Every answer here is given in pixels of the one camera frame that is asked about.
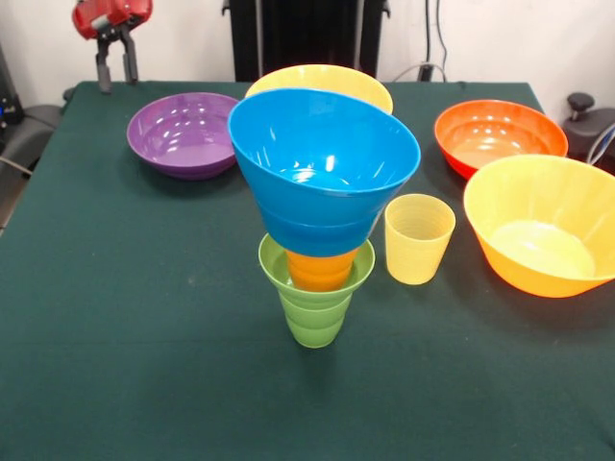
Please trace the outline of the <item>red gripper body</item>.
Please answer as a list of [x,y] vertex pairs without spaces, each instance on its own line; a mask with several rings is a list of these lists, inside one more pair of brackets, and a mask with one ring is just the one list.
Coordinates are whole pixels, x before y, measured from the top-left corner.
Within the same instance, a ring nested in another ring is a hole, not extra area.
[[121,26],[132,30],[146,22],[152,11],[152,0],[86,0],[77,2],[72,21],[83,38],[98,39]]

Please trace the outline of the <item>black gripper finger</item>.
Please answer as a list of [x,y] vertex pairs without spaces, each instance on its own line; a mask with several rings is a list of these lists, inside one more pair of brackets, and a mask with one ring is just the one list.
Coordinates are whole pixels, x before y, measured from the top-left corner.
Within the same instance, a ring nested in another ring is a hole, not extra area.
[[97,38],[97,54],[95,56],[97,81],[102,93],[111,93],[111,73],[107,64],[110,42],[105,37]]
[[131,37],[129,26],[119,28],[120,41],[124,45],[123,65],[127,84],[135,84],[138,81],[138,70],[135,54],[135,43]]

